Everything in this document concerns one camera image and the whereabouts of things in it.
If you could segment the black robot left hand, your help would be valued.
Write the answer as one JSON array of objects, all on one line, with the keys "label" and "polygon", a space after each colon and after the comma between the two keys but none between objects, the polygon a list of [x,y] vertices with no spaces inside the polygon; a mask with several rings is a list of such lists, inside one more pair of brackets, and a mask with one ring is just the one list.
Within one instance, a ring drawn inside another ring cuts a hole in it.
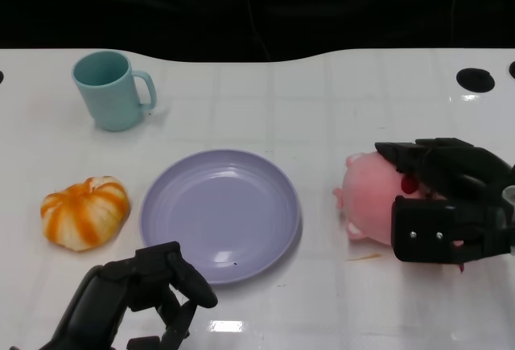
[{"label": "black robot left hand", "polygon": [[47,349],[111,349],[127,310],[155,309],[161,336],[129,340],[129,349],[177,349],[189,335],[197,307],[218,299],[173,241],[139,249],[132,258],[94,266],[68,304]]}]

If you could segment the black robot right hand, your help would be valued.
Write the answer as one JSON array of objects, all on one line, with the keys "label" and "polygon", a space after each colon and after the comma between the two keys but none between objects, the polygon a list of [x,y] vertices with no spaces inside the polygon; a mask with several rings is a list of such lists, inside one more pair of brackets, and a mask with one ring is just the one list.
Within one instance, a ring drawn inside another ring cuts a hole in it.
[{"label": "black robot right hand", "polygon": [[377,152],[429,193],[396,197],[391,244],[400,261],[463,265],[514,251],[514,168],[457,138],[378,142]]}]

